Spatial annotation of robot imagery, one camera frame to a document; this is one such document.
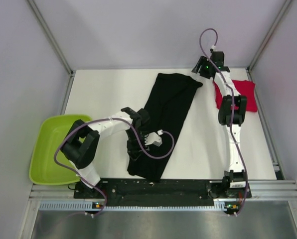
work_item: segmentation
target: lime green bin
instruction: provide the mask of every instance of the lime green bin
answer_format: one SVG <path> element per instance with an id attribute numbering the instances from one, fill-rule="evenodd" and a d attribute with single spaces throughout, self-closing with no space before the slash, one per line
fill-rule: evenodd
<path id="1" fill-rule="evenodd" d="M 79 119 L 84 122 L 91 121 L 91 118 L 86 115 L 61 115 L 48 118 L 43 122 L 33 149 L 29 170 L 29 177 L 33 183 L 63 185 L 79 181 L 75 173 L 53 161 L 55 150 L 67 135 L 73 122 Z M 58 153 L 57 160 L 73 167 L 61 151 Z"/>

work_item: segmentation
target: white table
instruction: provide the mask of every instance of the white table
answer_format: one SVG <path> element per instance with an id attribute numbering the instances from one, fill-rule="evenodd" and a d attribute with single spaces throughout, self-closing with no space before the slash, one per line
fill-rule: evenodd
<path id="1" fill-rule="evenodd" d="M 196 92 L 164 179 L 221 179 L 224 175 L 225 135 L 218 123 L 215 89 L 211 80 L 191 69 L 78 70 L 66 114 L 86 114 L 92 119 L 113 115 L 124 107 L 143 108 L 158 73 L 189 75 L 203 86 Z M 247 80 L 245 69 L 231 69 L 234 80 Z M 140 178 L 127 172 L 127 135 L 119 132 L 102 140 L 95 164 L 101 177 Z M 241 151 L 249 179 L 276 179 L 258 113 L 246 113 L 241 131 Z"/>

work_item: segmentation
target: white wall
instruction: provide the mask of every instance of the white wall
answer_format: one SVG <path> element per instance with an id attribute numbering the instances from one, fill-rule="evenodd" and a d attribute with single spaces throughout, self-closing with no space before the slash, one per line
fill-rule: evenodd
<path id="1" fill-rule="evenodd" d="M 297 180 L 297 0 L 254 70 L 285 173 Z"/>
<path id="2" fill-rule="evenodd" d="M 218 30 L 228 66 L 248 66 L 284 0 L 35 0 L 73 69 L 185 68 Z M 214 34 L 205 35 L 210 48 Z"/>
<path id="3" fill-rule="evenodd" d="M 17 237 L 39 126 L 59 111 L 67 81 L 25 1 L 0 1 L 0 239 Z"/>

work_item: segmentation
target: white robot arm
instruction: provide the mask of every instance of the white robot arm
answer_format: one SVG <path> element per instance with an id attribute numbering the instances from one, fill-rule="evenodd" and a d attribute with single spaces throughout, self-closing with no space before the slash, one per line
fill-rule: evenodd
<path id="1" fill-rule="evenodd" d="M 222 76 L 219 73 L 215 74 L 214 82 L 218 85 L 219 90 L 223 97 L 231 97 L 231 89 L 234 91 L 234 96 L 236 96 L 237 103 L 240 106 L 240 93 L 236 90 L 235 85 L 230 77 L 230 73 L 227 71 L 222 72 L 225 77 L 226 82 L 222 79 Z M 243 166 L 240 155 L 237 151 L 236 145 L 240 148 L 240 132 L 241 132 L 241 123 L 232 124 L 231 127 L 225 122 L 223 125 L 223 130 L 225 132 L 227 148 L 229 150 L 227 155 L 227 166 L 225 168 L 226 172 L 233 171 L 234 173 L 243 173 L 245 168 Z M 230 188 L 244 188 L 246 186 L 246 181 L 237 181 L 230 182 Z"/>
<path id="2" fill-rule="evenodd" d="M 217 69 L 205 56 L 201 56 L 192 72 L 199 73 L 200 76 L 208 79 L 213 78 L 223 96 L 218 112 L 218 121 L 225 132 L 228 154 L 222 189 L 245 188 L 247 175 L 238 149 L 240 149 L 240 132 L 241 125 L 245 120 L 247 98 L 236 90 L 230 77 L 230 70 L 224 66 L 224 53 L 211 49 L 210 59 Z M 233 99 L 235 110 L 232 115 Z"/>
<path id="3" fill-rule="evenodd" d="M 149 145 L 160 146 L 162 144 L 162 139 L 159 136 L 162 134 L 161 130 L 158 134 L 156 132 L 146 133 L 141 131 L 141 128 L 149 121 L 149 116 L 144 109 L 135 112 L 130 108 L 124 108 L 120 112 L 109 117 L 109 119 L 116 118 L 127 121 L 133 125 L 146 150 L 149 149 Z M 68 134 L 82 124 L 84 124 L 82 120 L 75 121 Z M 127 144 L 128 154 L 132 160 L 137 160 L 142 154 L 142 150 L 138 145 L 136 137 L 133 131 L 130 130 L 130 125 L 118 120 L 91 123 L 88 126 L 81 128 L 69 138 L 61 148 L 61 151 L 74 166 L 75 170 L 78 171 L 79 176 L 84 178 L 91 185 L 96 185 L 100 181 L 100 176 L 96 171 L 93 159 L 99 141 L 124 130 L 129 137 Z"/>

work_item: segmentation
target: black towel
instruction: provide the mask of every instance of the black towel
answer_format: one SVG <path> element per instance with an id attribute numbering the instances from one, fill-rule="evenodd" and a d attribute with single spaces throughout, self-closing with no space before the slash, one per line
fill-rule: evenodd
<path id="1" fill-rule="evenodd" d="M 176 143 L 196 90 L 202 85 L 190 76 L 159 73 L 144 107 L 150 116 L 147 131 L 168 131 L 174 136 Z M 162 135 L 162 140 L 163 144 L 160 147 L 150 146 L 149 154 L 163 156 L 168 153 L 172 140 L 167 134 Z M 157 182 L 170 157 L 171 154 L 163 159 L 152 159 L 143 154 L 136 161 L 130 159 L 128 172 L 130 175 Z"/>

